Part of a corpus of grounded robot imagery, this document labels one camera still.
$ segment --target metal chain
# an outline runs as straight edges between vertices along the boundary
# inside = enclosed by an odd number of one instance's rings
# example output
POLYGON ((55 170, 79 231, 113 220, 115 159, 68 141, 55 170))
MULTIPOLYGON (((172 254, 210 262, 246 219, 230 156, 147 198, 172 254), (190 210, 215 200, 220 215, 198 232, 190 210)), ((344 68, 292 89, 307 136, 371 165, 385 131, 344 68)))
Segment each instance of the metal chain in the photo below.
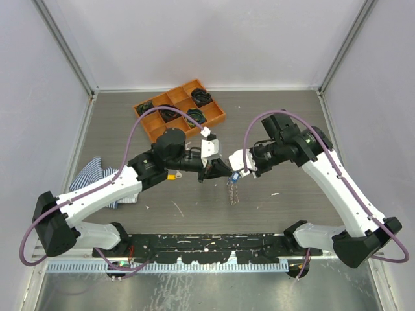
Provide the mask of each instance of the metal chain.
POLYGON ((237 184, 234 183, 231 180, 231 178, 229 178, 228 182, 226 183, 226 186, 228 187, 229 201, 230 201, 231 205, 235 205, 235 204, 239 203, 237 184))

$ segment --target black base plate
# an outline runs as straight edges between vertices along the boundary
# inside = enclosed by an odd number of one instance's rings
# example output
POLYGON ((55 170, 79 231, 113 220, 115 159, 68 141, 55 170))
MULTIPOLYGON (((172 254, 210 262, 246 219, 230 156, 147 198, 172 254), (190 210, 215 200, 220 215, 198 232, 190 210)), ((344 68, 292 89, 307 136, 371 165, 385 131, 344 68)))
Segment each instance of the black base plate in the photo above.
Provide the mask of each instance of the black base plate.
MULTIPOLYGON (((306 249, 289 249, 283 235, 274 233, 256 234, 213 234, 213 235, 131 235, 128 248, 133 248, 134 261, 156 261, 159 264, 173 264, 181 257, 182 262, 191 264, 224 263, 232 251, 237 256, 238 264, 278 263, 278 257, 304 256, 306 249)), ((119 251, 103 250, 108 257, 128 257, 129 249, 119 251)), ((94 250, 93 257, 99 257, 94 250)), ((312 256, 322 255, 320 249, 311 249, 312 256)))

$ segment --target white connector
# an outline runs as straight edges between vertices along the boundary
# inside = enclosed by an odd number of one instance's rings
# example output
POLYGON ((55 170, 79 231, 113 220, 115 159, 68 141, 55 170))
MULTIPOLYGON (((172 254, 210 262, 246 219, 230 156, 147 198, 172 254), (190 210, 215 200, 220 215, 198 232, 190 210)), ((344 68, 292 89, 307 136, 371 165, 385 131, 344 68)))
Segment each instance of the white connector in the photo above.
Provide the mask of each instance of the white connector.
POLYGON ((200 133, 202 134, 203 137, 208 137, 210 135, 210 129, 208 127, 203 127, 203 130, 200 131, 200 133))
POLYGON ((222 156, 218 139, 207 141, 202 139, 200 143, 200 157, 205 160, 214 160, 222 156))
POLYGON ((232 155, 230 155, 229 162, 231 164, 232 170, 234 172, 239 172, 239 175, 241 175, 241 177, 245 177, 246 175, 249 175, 251 171, 257 170, 257 168, 255 167, 255 162, 252 159, 252 154, 248 149, 246 149, 246 166, 248 167, 247 172, 245 172, 244 170, 242 149, 239 149, 235 151, 232 155))

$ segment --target cable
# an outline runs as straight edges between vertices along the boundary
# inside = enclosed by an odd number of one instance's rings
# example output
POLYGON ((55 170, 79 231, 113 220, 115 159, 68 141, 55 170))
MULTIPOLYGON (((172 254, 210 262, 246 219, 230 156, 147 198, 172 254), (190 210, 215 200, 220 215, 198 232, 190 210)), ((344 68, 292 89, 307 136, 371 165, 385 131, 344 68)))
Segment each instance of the cable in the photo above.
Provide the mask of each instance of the cable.
POLYGON ((149 110, 151 108, 154 108, 153 101, 148 100, 148 101, 142 103, 141 105, 139 105, 136 110, 138 112, 138 115, 142 115, 144 112, 146 112, 147 110, 149 110))
MULTIPOLYGON (((168 104, 160 105, 159 107, 175 108, 174 106, 168 104)), ((179 114, 177 112, 165 108, 160 110, 160 115, 166 123, 173 121, 174 119, 177 119, 179 117, 179 114)))
POLYGON ((104 259, 104 261, 107 263, 107 265, 111 268, 113 268, 114 270, 118 270, 118 271, 124 271, 124 272, 131 272, 123 277, 121 277, 121 279, 128 279, 129 277, 134 276, 138 271, 140 271, 141 269, 143 269, 147 264, 150 263, 150 261, 146 261, 143 264, 140 264, 138 267, 136 268, 124 268, 124 267, 117 267, 116 265, 112 264, 108 258, 105 257, 104 253, 99 249, 99 248, 94 248, 95 251, 97 251, 97 253, 102 257, 102 259, 104 259))
MULTIPOLYGON (((197 108, 191 108, 189 110, 187 110, 187 115, 194 118, 194 120, 197 121, 197 123, 199 124, 203 124, 206 122, 206 117, 203 114, 203 111, 197 108)), ((191 122, 189 122, 189 120, 186 120, 186 123, 190 126, 190 128, 194 128, 195 125, 191 122)))
POLYGON ((327 149, 327 146, 324 144, 324 142, 321 139, 321 137, 317 134, 317 132, 315 131, 315 129, 313 127, 311 127, 311 125, 308 124, 301 117, 299 117, 299 116, 297 116, 297 115, 295 115, 295 114, 293 114, 291 112, 285 111, 285 110, 270 110, 270 111, 261 113, 260 115, 256 116, 251 121, 251 123, 249 124, 248 129, 246 130, 245 136, 244 136, 243 147, 242 147, 244 171, 245 172, 248 172, 248 167, 246 165, 246 143, 247 143, 248 135, 249 135, 252 127, 254 126, 254 124, 260 118, 266 117, 268 115, 273 115, 274 113, 279 113, 281 115, 288 115, 288 116, 292 117, 293 119, 296 119, 297 121, 299 121, 300 123, 302 123, 314 135, 314 137, 316 138, 316 140, 318 141, 318 143, 320 144, 320 146, 323 148, 323 151, 326 154, 327 158, 329 159, 329 162, 331 163, 331 166, 334 168, 334 170, 336 171, 337 175, 340 176, 340 179, 343 181, 343 183, 345 184, 346 188, 350 191, 351 195, 356 199, 356 201, 362 207, 363 211, 365 211, 366 214, 373 220, 373 222, 378 227, 380 227, 401 248, 401 250, 402 250, 402 252, 404 254, 404 257, 402 259, 390 259, 390 258, 384 258, 384 257, 376 256, 376 255, 373 255, 372 258, 373 259, 377 259, 377 260, 386 261, 386 262, 392 262, 392 263, 396 263, 396 264, 402 264, 404 262, 407 262, 409 260, 409 252, 408 252, 407 248, 396 237, 396 235, 394 235, 384 224, 382 224, 377 218, 374 217, 373 213, 369 210, 369 208, 367 208, 367 206, 364 204, 364 202, 362 201, 362 199, 360 198, 360 196, 356 193, 355 189, 353 189, 353 187, 350 185, 349 181, 344 176, 342 176, 342 172, 340 171, 339 167, 335 163, 335 160, 331 156, 329 150, 327 149))
POLYGON ((300 272, 298 272, 298 275, 296 276, 297 281, 300 280, 300 277, 303 275, 305 266, 310 262, 310 260, 309 260, 311 258, 310 257, 310 250, 311 250, 310 248, 307 249, 307 253, 305 254, 303 266, 301 267, 300 272))
POLYGON ((22 238, 22 240, 21 240, 21 243, 20 243, 20 247, 19 247, 19 258, 20 258, 20 261, 21 261, 21 263, 22 264, 24 264, 25 266, 29 266, 29 267, 33 267, 33 266, 36 266, 36 265, 38 265, 39 263, 41 263, 41 262, 43 262, 46 258, 47 258, 47 256, 45 255, 45 256, 43 256, 41 259, 39 259, 39 260, 37 260, 37 261, 35 261, 35 262, 29 262, 29 261, 27 261, 26 260, 26 258, 25 258, 25 245, 26 245, 26 242, 27 242, 27 239, 28 239, 28 237, 29 237, 29 235, 30 235, 30 233, 32 232, 32 230, 43 220, 43 219, 45 219, 46 217, 48 217, 50 214, 52 214, 53 212, 55 212, 55 211, 57 211, 57 210, 59 210, 61 207, 63 207, 63 206, 66 206, 66 205, 68 205, 68 204, 70 204, 71 202, 75 202, 75 201, 77 201, 77 200, 79 200, 79 199, 82 199, 82 198, 85 198, 86 196, 89 196, 90 194, 93 194, 93 193, 95 193, 95 192, 97 192, 98 190, 101 190, 101 189, 103 189, 103 188, 105 188, 105 187, 107 187, 108 185, 111 185, 115 180, 117 180, 117 178, 121 175, 121 172, 123 171, 123 169, 124 169, 124 166, 125 166, 125 163, 127 162, 127 157, 128 157, 128 151, 129 151, 129 149, 130 149, 130 145, 131 145, 131 140, 132 140, 132 136, 133 136, 133 134, 134 134, 134 131, 136 130, 136 128, 137 128, 137 125, 141 122, 141 120, 146 116, 146 115, 148 115, 148 114, 150 114, 150 113, 152 113, 152 112, 154 112, 154 111, 156 111, 156 110, 161 110, 161 109, 164 109, 164 110, 171 110, 171 111, 174 111, 174 112, 176 112, 176 113, 179 113, 180 115, 182 115, 183 117, 185 117, 185 118, 187 118, 188 120, 190 120, 190 122, 192 122, 195 126, 197 126, 198 128, 200 128, 201 130, 203 130, 203 127, 199 124, 199 123, 197 123, 195 120, 193 120, 192 118, 190 118, 188 115, 186 115, 184 112, 182 112, 182 111, 180 111, 180 110, 178 110, 178 109, 176 109, 176 108, 171 108, 171 107, 165 107, 165 106, 162 106, 162 107, 160 107, 160 106, 158 106, 158 107, 154 107, 154 108, 151 108, 151 109, 149 109, 149 110, 147 110, 146 112, 144 112, 142 115, 140 115, 139 117, 138 117, 138 119, 137 119, 137 121, 134 123, 134 125, 132 126, 132 129, 131 129, 131 132, 130 132, 130 135, 128 136, 128 140, 127 140, 127 144, 126 144, 126 147, 125 147, 125 152, 124 152, 124 157, 123 157, 123 161, 121 162, 121 166, 120 166, 120 168, 119 168, 119 170, 118 170, 118 172, 115 174, 115 176, 113 177, 113 179, 112 180, 109 180, 109 181, 107 181, 106 183, 104 183, 104 184, 102 184, 102 185, 100 185, 100 186, 98 186, 97 188, 94 188, 94 189, 91 189, 91 190, 89 190, 89 191, 87 191, 87 192, 85 192, 85 193, 83 193, 83 194, 79 194, 78 196, 75 196, 75 197, 73 197, 73 198, 71 198, 70 200, 67 200, 67 201, 65 201, 65 202, 62 202, 62 203, 60 203, 60 204, 58 204, 57 206, 54 206, 53 208, 51 208, 51 209, 49 209, 48 211, 46 211, 46 212, 44 212, 42 215, 40 215, 33 223, 31 223, 31 225, 29 226, 29 228, 26 230, 26 232, 25 232, 25 234, 23 235, 23 238, 22 238))
POLYGON ((128 262, 131 263, 132 256, 134 254, 134 245, 129 247, 128 250, 130 251, 130 254, 128 255, 128 262))
POLYGON ((201 147, 191 147, 190 149, 189 149, 189 151, 192 151, 192 150, 198 150, 199 152, 201 152, 202 151, 202 149, 201 149, 201 147))
POLYGON ((194 89, 190 95, 199 108, 213 102, 212 96, 205 89, 199 87, 194 89))

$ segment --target black cable coil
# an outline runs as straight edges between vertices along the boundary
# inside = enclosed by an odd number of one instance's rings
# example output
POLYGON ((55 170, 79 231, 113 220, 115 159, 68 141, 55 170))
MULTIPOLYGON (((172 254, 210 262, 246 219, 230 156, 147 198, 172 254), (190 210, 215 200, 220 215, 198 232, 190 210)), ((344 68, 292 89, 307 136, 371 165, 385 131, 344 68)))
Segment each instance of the black cable coil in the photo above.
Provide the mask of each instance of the black cable coil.
MULTIPOLYGON (((160 106, 166 106, 177 109, 177 107, 174 107, 172 105, 164 104, 160 106)), ((177 112, 171 111, 171 110, 159 110, 158 111, 163 118, 164 122, 168 123, 170 121, 173 121, 174 119, 177 119, 180 115, 177 112)))
MULTIPOLYGON (((186 114, 190 118, 194 119, 199 124, 203 124, 203 123, 206 122, 206 117, 203 114, 202 110, 200 110, 200 109, 191 108, 191 109, 187 110, 186 114)), ((186 122, 188 123, 188 125, 190 126, 190 128, 194 128, 195 127, 195 125, 192 122, 190 122, 189 120, 186 119, 186 122)))
POLYGON ((194 89, 191 93, 191 97, 199 108, 213 102, 212 96, 205 89, 194 89))
POLYGON ((153 106, 153 101, 149 100, 147 102, 142 103, 141 105, 139 105, 136 110, 138 112, 138 115, 142 115, 144 112, 146 112, 147 110, 154 108, 153 106))

